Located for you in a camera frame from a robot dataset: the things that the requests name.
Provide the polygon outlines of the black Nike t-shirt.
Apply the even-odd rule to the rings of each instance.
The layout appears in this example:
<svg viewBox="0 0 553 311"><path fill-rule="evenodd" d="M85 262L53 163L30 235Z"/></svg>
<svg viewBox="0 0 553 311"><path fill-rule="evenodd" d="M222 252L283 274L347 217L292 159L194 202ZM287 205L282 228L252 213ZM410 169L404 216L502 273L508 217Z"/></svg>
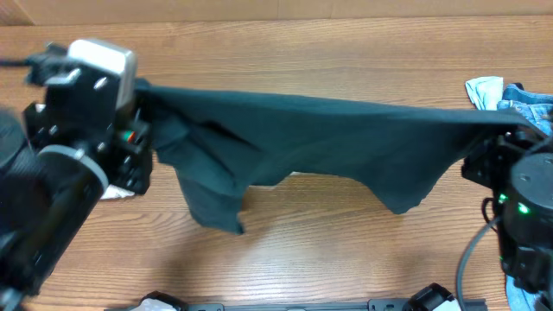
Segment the black Nike t-shirt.
<svg viewBox="0 0 553 311"><path fill-rule="evenodd" d="M135 84L158 160L172 167L192 218L241 234L249 187L298 173L367 188L393 213L418 206L448 168L526 120L515 111L443 110L255 92Z"/></svg>

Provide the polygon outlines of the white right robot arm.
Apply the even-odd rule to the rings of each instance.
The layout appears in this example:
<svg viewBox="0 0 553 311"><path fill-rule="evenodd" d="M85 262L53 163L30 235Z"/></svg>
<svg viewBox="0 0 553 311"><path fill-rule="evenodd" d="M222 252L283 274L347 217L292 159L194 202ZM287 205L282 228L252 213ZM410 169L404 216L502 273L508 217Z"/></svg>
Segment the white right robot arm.
<svg viewBox="0 0 553 311"><path fill-rule="evenodd" d="M514 286L539 294L538 310L552 309L552 138L529 130L511 130L486 139L467 156L463 178L492 190L481 211L493 216L463 253L456 272L462 298L462 275L475 245L490 229L499 239L500 264Z"/></svg>

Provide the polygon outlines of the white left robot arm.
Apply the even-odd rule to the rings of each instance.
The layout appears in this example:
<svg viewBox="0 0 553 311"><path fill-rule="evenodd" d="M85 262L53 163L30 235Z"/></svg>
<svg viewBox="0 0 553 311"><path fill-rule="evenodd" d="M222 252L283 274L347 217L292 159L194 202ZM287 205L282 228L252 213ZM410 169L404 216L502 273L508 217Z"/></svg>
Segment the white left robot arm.
<svg viewBox="0 0 553 311"><path fill-rule="evenodd" d="M46 90L21 118L1 116L1 307L37 295L111 186L144 194L149 124L135 99L135 67L25 60Z"/></svg>

